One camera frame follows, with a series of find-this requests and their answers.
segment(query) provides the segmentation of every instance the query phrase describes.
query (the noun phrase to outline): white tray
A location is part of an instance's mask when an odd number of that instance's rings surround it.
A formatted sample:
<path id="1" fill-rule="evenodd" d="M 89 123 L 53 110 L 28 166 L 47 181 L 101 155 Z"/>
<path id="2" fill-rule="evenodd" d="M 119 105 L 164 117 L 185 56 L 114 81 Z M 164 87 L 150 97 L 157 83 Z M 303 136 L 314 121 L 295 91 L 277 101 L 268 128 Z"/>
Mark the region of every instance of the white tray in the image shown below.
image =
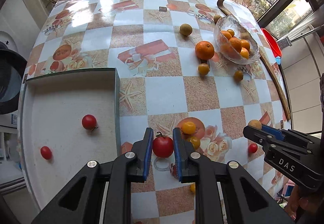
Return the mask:
<path id="1" fill-rule="evenodd" d="M 26 81 L 20 115 L 27 185 L 40 209 L 90 160 L 114 160 L 120 153 L 119 78 L 116 69 L 81 69 Z M 93 132 L 82 127 L 97 119 Z M 40 153 L 48 146 L 53 157 Z"/>

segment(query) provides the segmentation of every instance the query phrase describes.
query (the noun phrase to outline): glass bowl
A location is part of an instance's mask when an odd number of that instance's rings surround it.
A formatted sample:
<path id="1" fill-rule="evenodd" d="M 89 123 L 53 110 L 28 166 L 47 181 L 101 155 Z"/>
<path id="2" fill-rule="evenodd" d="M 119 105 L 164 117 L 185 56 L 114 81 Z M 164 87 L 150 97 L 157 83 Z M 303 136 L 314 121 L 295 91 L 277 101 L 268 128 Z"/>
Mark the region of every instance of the glass bowl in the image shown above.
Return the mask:
<path id="1" fill-rule="evenodd" d="M 235 37 L 245 39 L 250 43 L 249 59 L 243 58 L 221 33 L 221 30 L 232 29 Z M 259 45 L 252 38 L 251 34 L 244 28 L 234 16 L 220 18 L 215 26 L 214 39 L 216 42 L 215 51 L 220 52 L 224 57 L 237 64 L 251 64 L 260 58 Z"/>

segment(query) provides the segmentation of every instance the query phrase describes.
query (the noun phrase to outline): washing machine door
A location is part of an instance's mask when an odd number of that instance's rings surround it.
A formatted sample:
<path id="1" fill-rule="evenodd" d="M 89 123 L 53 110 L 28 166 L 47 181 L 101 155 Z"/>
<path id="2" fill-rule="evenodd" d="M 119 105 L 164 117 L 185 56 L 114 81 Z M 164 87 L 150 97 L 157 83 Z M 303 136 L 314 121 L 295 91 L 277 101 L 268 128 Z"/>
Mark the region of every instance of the washing machine door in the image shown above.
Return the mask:
<path id="1" fill-rule="evenodd" d="M 27 61 L 0 42 L 0 115 L 18 109 L 19 92 Z"/>

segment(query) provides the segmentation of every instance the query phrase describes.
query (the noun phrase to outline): table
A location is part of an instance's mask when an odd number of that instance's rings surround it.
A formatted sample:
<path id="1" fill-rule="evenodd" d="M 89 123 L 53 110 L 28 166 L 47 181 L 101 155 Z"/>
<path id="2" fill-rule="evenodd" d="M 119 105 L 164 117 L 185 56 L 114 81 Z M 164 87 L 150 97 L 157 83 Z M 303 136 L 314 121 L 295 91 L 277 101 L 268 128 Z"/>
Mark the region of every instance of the table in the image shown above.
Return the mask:
<path id="1" fill-rule="evenodd" d="M 214 161 L 238 161 L 274 196 L 287 178 L 263 161 L 260 146 L 248 155 L 250 141 L 242 134 L 251 119 L 276 128 L 282 121 L 290 128 L 265 66 L 260 60 L 245 66 L 252 79 L 236 84 L 232 72 L 240 66 L 215 53 L 209 74 L 202 78 L 197 72 L 195 44 L 215 44 L 212 18 L 224 16 L 216 2 L 59 0 L 35 42 L 25 79 L 79 68 L 116 68 L 123 153 L 142 139 L 146 127 L 172 136 L 180 121 L 195 117 L 203 123 L 199 151 Z M 224 5 L 249 30 L 284 89 L 269 44 L 250 11 L 231 0 Z M 189 37 L 179 34 L 183 23 L 193 27 Z M 72 47 L 69 60 L 58 60 L 57 55 L 66 53 L 63 45 Z M 193 223 L 194 194 L 189 184 L 172 176 L 173 165 L 174 155 L 159 159 L 152 154 L 147 181 L 132 185 L 134 223 Z"/>

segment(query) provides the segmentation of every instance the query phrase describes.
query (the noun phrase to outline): red bucket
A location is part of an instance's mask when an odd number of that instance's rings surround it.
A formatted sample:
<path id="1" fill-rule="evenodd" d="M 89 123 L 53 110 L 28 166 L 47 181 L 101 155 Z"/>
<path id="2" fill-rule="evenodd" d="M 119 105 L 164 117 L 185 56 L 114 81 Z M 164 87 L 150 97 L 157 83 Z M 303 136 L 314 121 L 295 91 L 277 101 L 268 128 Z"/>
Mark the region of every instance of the red bucket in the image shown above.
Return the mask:
<path id="1" fill-rule="evenodd" d="M 266 29 L 262 29 L 262 32 L 266 38 L 266 40 L 268 41 L 270 48 L 272 50 L 273 56 L 276 57 L 280 57 L 282 56 L 281 50 L 278 46 L 278 44 L 276 43 L 276 41 L 274 40 L 274 38 L 271 36 L 271 34 L 266 30 Z"/>

